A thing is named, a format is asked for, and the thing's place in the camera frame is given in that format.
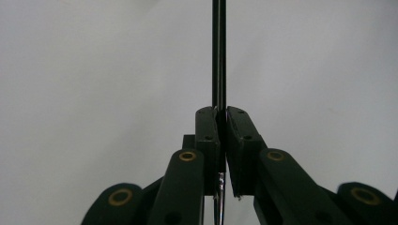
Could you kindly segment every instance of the gray background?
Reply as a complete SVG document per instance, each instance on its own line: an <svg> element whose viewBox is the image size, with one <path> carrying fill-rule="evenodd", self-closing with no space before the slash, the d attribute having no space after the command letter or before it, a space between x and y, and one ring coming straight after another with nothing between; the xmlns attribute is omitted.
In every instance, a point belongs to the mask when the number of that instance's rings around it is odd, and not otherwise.
<svg viewBox="0 0 398 225"><path fill-rule="evenodd" d="M319 185L393 197L398 2L227 4L227 104ZM210 0L1 0L0 223L79 224L149 185L210 100ZM225 224L258 224L228 188Z"/></svg>

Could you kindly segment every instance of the black object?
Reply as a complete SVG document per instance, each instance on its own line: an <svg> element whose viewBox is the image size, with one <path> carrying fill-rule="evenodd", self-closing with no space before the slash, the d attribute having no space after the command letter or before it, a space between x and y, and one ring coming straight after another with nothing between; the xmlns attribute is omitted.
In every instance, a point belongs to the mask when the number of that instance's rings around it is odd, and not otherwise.
<svg viewBox="0 0 398 225"><path fill-rule="evenodd" d="M245 111L226 108L225 86L225 0L213 0L212 106L196 112L195 134L184 136L163 178L144 189L109 187L82 224L202 224L205 195L222 224L225 158L234 195L254 196L263 225L398 224L398 193L393 201L360 183L337 194L318 186L288 153L267 147Z"/></svg>

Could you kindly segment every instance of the vertical pole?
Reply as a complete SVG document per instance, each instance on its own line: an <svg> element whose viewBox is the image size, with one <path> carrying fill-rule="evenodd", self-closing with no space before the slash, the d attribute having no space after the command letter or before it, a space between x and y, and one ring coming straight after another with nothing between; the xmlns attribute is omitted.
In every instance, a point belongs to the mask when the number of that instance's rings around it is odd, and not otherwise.
<svg viewBox="0 0 398 225"><path fill-rule="evenodd" d="M216 122L221 142L220 168L214 196L214 224L223 225L225 201L225 0L213 0L213 84L212 106L217 110Z"/></svg>

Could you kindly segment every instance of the white wall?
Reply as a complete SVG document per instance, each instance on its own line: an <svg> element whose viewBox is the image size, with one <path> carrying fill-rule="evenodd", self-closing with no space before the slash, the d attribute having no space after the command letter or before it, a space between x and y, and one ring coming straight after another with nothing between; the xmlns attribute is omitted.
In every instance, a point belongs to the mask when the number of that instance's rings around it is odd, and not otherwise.
<svg viewBox="0 0 398 225"><path fill-rule="evenodd" d="M398 2L227 4L227 104L319 185L393 198ZM0 223L79 224L149 185L210 100L210 0L0 1ZM253 199L228 195L225 224L258 224Z"/></svg>

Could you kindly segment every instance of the brass ring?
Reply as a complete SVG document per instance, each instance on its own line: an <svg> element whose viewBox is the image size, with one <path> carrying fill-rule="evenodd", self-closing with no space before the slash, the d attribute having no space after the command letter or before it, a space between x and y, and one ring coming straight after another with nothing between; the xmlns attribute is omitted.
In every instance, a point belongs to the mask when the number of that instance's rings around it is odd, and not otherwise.
<svg viewBox="0 0 398 225"><path fill-rule="evenodd" d="M269 159L274 160L274 161L282 161L282 160L284 160L284 154L282 154L280 152L276 152L276 151L268 152L267 153L267 157Z"/></svg>
<svg viewBox="0 0 398 225"><path fill-rule="evenodd" d="M361 188L361 187L353 187L351 189L351 195L354 198L362 203L369 204L369 205L378 205L381 204L380 198L375 195L372 191Z"/></svg>
<svg viewBox="0 0 398 225"><path fill-rule="evenodd" d="M194 152L183 152L179 154L179 159L183 161L193 161L196 159L196 154Z"/></svg>
<svg viewBox="0 0 398 225"><path fill-rule="evenodd" d="M118 194L126 194L127 196L126 196L126 198L119 200L116 198L116 195L118 195ZM131 190L129 190L127 188L121 188L109 196L108 203L113 206L120 206L125 203L128 203L131 200L131 197L132 197Z"/></svg>

